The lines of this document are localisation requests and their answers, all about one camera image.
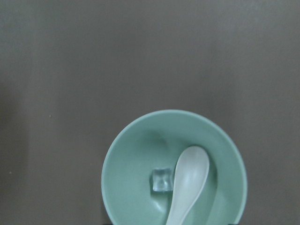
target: brown surface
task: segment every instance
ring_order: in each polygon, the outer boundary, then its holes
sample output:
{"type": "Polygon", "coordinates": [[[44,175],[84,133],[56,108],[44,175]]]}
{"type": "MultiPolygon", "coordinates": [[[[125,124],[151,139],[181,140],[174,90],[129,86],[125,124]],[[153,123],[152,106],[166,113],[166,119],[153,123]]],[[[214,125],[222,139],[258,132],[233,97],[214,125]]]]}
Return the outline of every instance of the brown surface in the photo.
{"type": "Polygon", "coordinates": [[[300,222],[300,2],[0,1],[0,224],[109,223],[101,167],[160,109],[236,142],[241,225],[300,222]]]}

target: green ceramic bowl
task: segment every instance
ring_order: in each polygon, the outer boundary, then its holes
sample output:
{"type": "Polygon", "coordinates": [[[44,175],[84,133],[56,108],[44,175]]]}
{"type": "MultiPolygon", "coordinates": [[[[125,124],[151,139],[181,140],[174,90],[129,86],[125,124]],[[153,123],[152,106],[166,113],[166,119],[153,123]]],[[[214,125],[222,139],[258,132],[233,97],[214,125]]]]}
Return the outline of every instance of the green ceramic bowl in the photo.
{"type": "Polygon", "coordinates": [[[181,152],[203,147],[210,172],[184,225],[238,224],[247,197],[247,177],[230,137],[192,112],[163,110],[144,115],[113,141],[102,170],[102,196],[114,225],[164,225],[172,193],[151,192],[154,168],[175,168],[181,152]]]}

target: ice cube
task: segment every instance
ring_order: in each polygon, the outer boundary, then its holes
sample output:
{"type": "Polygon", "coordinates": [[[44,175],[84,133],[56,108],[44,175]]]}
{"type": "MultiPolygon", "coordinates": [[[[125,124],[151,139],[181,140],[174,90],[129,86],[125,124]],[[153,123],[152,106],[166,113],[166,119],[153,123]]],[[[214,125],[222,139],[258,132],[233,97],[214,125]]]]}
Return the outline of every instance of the ice cube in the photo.
{"type": "Polygon", "coordinates": [[[152,190],[165,192],[173,190],[173,173],[170,168],[152,170],[152,190]]]}

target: bowl rim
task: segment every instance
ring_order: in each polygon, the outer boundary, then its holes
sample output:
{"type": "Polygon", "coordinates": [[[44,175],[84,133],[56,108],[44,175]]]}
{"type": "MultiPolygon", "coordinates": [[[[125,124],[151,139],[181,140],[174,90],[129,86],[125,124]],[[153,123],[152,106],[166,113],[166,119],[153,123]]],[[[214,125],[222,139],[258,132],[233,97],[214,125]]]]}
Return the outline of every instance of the bowl rim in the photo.
{"type": "Polygon", "coordinates": [[[108,214],[108,217],[110,218],[112,224],[118,225],[117,222],[114,219],[114,216],[111,214],[110,208],[108,207],[108,201],[107,201],[107,198],[106,198],[105,185],[104,185],[104,183],[105,183],[105,181],[104,181],[104,174],[106,172],[106,165],[108,163],[108,160],[109,160],[110,154],[112,152],[112,149],[114,148],[116,142],[118,142],[118,140],[120,139],[120,137],[128,129],[130,129],[133,125],[135,125],[136,123],[139,123],[140,121],[142,121],[144,119],[147,119],[149,117],[152,117],[152,116],[156,116],[156,115],[159,115],[159,114],[168,114],[168,113],[184,114],[186,116],[191,116],[191,117],[194,117],[196,119],[202,120],[203,122],[207,123],[209,126],[213,127],[230,144],[230,146],[231,146],[234,154],[236,155],[236,157],[238,159],[238,164],[239,164],[239,167],[241,169],[241,174],[242,174],[242,190],[243,190],[243,192],[242,192],[242,198],[241,198],[241,205],[240,205],[240,210],[237,213],[237,216],[236,216],[236,218],[234,220],[234,223],[238,224],[239,221],[240,221],[240,219],[241,219],[241,217],[242,217],[242,215],[243,215],[243,212],[244,212],[244,209],[245,209],[245,206],[246,206],[246,201],[247,201],[247,194],[248,194],[248,181],[247,181],[246,168],[245,168],[242,156],[241,156],[238,148],[234,144],[233,140],[229,137],[229,135],[221,127],[219,127],[216,123],[214,123],[213,121],[211,121],[211,120],[207,119],[206,117],[201,116],[201,115],[199,115],[197,113],[190,112],[190,111],[185,111],[185,110],[179,110],[179,109],[166,109],[166,110],[154,111],[154,112],[147,113],[147,114],[145,114],[145,115],[143,115],[143,116],[135,119],[134,121],[130,122],[127,126],[125,126],[119,132],[119,134],[116,136],[116,138],[113,140],[112,144],[110,145],[110,147],[109,147],[109,149],[107,151],[107,154],[105,156],[105,159],[104,159],[104,162],[103,162],[103,166],[102,166],[102,172],[101,172],[101,193],[102,193],[102,198],[103,198],[103,203],[104,203],[104,206],[105,206],[105,210],[106,210],[106,212],[108,214]]]}

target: white ceramic spoon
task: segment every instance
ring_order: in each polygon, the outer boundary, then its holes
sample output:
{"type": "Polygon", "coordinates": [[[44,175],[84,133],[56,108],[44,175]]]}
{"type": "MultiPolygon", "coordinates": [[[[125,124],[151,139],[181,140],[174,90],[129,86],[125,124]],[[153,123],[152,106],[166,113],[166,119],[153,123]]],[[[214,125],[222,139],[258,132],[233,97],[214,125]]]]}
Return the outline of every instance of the white ceramic spoon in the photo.
{"type": "Polygon", "coordinates": [[[210,161],[203,148],[191,146],[180,155],[174,176],[172,204],[166,225],[182,225],[207,179],[210,161]]]}

